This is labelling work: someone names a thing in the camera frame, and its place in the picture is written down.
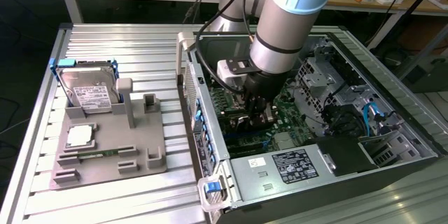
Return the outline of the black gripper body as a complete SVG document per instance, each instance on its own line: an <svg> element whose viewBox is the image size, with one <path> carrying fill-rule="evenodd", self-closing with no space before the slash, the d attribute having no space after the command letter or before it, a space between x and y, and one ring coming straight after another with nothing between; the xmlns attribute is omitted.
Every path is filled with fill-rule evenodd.
<svg viewBox="0 0 448 224"><path fill-rule="evenodd" d="M273 100L284 86L284 73L271 74L264 71L252 72L247 75L244 88L245 94Z"/></svg>

